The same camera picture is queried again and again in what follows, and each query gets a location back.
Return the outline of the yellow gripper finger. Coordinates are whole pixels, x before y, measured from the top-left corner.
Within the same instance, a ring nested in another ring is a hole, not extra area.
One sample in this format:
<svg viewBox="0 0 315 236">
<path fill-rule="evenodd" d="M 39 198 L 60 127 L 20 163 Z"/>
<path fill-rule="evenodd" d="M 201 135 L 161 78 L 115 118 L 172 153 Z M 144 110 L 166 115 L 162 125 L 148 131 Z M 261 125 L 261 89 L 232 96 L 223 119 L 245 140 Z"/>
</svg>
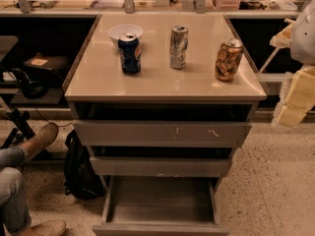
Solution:
<svg viewBox="0 0 315 236">
<path fill-rule="evenodd" d="M 315 106 L 315 67 L 303 65 L 296 73 L 286 72 L 277 103 L 273 126 L 296 127 Z"/>
<path fill-rule="evenodd" d="M 272 37 L 270 44 L 277 48 L 290 48 L 292 29 L 293 24 L 286 26 L 282 31 Z"/>
</svg>

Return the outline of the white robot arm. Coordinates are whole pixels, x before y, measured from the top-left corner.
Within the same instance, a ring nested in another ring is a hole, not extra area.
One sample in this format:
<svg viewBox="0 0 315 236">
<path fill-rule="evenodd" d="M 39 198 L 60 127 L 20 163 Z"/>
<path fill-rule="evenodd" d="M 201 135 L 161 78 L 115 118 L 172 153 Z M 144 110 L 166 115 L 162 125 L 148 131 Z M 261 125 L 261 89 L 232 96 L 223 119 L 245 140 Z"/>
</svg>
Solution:
<svg viewBox="0 0 315 236">
<path fill-rule="evenodd" d="M 280 101 L 273 116 L 273 126 L 287 131 L 295 128 L 315 106 L 315 0 L 294 22 L 274 35 L 270 44 L 287 47 L 290 57 L 302 64 L 294 74 L 284 74 Z"/>
</svg>

